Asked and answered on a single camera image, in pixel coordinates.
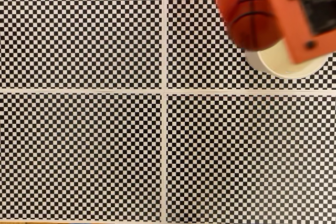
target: basketball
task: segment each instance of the basketball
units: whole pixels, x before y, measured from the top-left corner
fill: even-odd
[[[237,47],[260,51],[282,37],[269,0],[217,0],[230,39]]]

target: white plastic container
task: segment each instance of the white plastic container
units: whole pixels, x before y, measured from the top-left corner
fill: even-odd
[[[303,63],[292,63],[283,40],[258,52],[245,52],[248,64],[255,70],[281,79],[301,79],[319,71],[332,54],[323,55]]]

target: floor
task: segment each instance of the floor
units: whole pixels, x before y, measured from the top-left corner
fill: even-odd
[[[336,223],[336,60],[252,69],[214,0],[0,0],[0,220]]]

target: black screw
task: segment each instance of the black screw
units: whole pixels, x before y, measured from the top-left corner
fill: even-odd
[[[316,43],[313,40],[310,40],[310,41],[306,42],[306,48],[308,48],[308,49],[312,49],[315,46],[316,46]]]

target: black and white checkered surface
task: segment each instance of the black and white checkered surface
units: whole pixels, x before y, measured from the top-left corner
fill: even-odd
[[[0,219],[160,221],[160,100],[0,94]]]
[[[215,0],[168,0],[168,88],[335,89],[336,60],[316,74],[282,80],[258,72],[229,40]]]
[[[335,224],[335,97],[169,95],[172,222]]]
[[[161,0],[0,0],[0,88],[159,88]]]

